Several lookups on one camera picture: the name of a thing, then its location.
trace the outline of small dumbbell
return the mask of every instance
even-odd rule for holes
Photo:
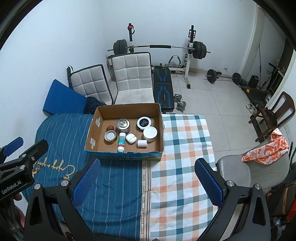
[[[181,101],[182,96],[180,94],[174,95],[174,102],[177,102],[177,109],[184,111],[186,107],[186,102]]]

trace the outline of open cardboard box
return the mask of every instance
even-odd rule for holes
[[[137,141],[134,144],[125,143],[124,153],[117,153],[119,130],[116,129],[116,122],[126,118],[130,122],[130,131],[137,140],[144,140],[143,131],[137,127],[137,120],[147,116],[151,119],[151,126],[157,129],[157,138],[148,142],[146,148],[138,147]],[[107,126],[114,126],[117,133],[117,141],[113,144],[104,139]],[[98,158],[124,159],[124,160],[160,160],[163,152],[163,120],[158,103],[146,104],[119,104],[99,106],[96,109],[93,120],[89,127],[86,139],[85,150],[95,154]]]

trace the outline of plastic bottle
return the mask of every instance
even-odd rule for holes
[[[117,152],[124,152],[124,144],[126,142],[126,133],[119,133]]]

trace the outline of bed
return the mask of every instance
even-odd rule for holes
[[[59,185],[90,158],[84,145],[93,115],[56,114],[39,127],[36,142],[48,152],[35,163],[34,184]],[[94,233],[128,240],[197,240],[217,212],[194,163],[203,157],[215,169],[212,143],[203,116],[164,114],[161,161],[100,159],[101,171],[77,210]],[[30,198],[34,185],[26,189]],[[57,206],[57,217],[63,220]]]

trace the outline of shoe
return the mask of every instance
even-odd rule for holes
[[[257,109],[255,107],[251,108],[250,109],[250,113],[253,114],[253,115],[256,114],[257,113]]]
[[[249,109],[251,109],[251,108],[253,108],[254,106],[253,106],[253,104],[248,104],[248,105],[246,105],[246,108],[249,110]]]

